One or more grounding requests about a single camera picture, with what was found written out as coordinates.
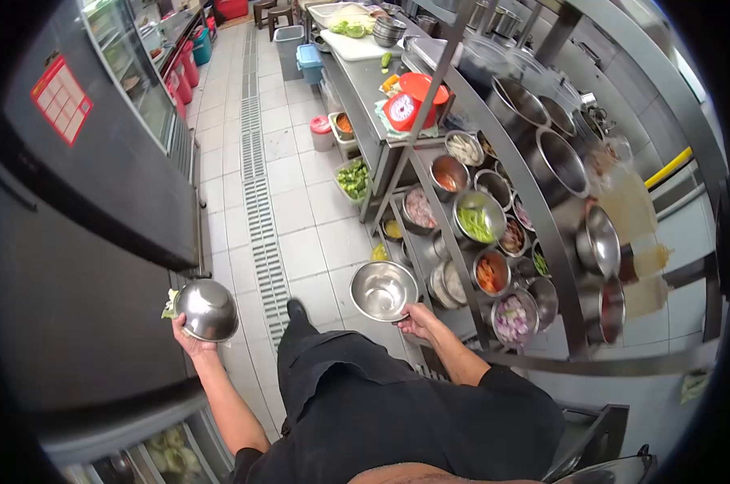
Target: red weighing scale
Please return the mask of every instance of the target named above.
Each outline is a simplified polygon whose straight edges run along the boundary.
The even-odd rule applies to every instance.
[[[398,131],[410,131],[421,103],[427,97],[432,78],[423,73],[407,72],[400,76],[399,83],[403,92],[396,94],[384,104],[384,113],[393,128]],[[448,101],[448,89],[446,86],[440,86],[435,93],[435,99],[432,100],[432,107],[422,129],[428,129],[435,123],[435,107],[446,101]]]

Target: cucumber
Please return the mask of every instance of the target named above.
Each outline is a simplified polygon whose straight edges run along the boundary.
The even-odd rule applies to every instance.
[[[381,67],[386,69],[389,67],[389,63],[392,61],[392,53],[388,52],[381,56]]]

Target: red lid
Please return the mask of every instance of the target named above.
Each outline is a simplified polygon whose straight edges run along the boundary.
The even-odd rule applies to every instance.
[[[432,78],[425,73],[407,72],[400,76],[400,87],[403,92],[419,102],[423,102],[427,96],[430,83],[432,83]],[[443,104],[446,101],[448,101],[448,89],[441,85],[438,92],[435,93],[432,103]]]
[[[332,131],[332,128],[330,127],[330,120],[327,116],[316,116],[309,122],[309,127],[316,135],[326,135]]]

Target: yellow pipe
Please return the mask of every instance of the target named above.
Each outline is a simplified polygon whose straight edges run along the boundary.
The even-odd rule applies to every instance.
[[[647,181],[644,182],[645,187],[650,188],[653,185],[657,184],[662,179],[666,178],[672,171],[674,171],[678,166],[682,164],[683,161],[687,160],[690,155],[693,154],[693,150],[688,146],[685,150],[683,150],[677,157],[670,161],[668,165],[663,167],[659,170],[658,173],[650,177]]]

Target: hand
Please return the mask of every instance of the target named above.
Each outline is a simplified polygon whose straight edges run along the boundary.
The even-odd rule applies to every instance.
[[[174,338],[177,340],[182,349],[191,357],[203,355],[207,352],[217,351],[217,343],[203,342],[195,339],[190,334],[182,331],[182,325],[185,324],[185,313],[171,320],[171,328],[174,330]]]
[[[440,320],[422,303],[405,305],[401,314],[407,315],[408,318],[396,323],[400,331],[404,334],[415,334],[430,343],[434,339],[432,333],[438,325],[442,326]]]

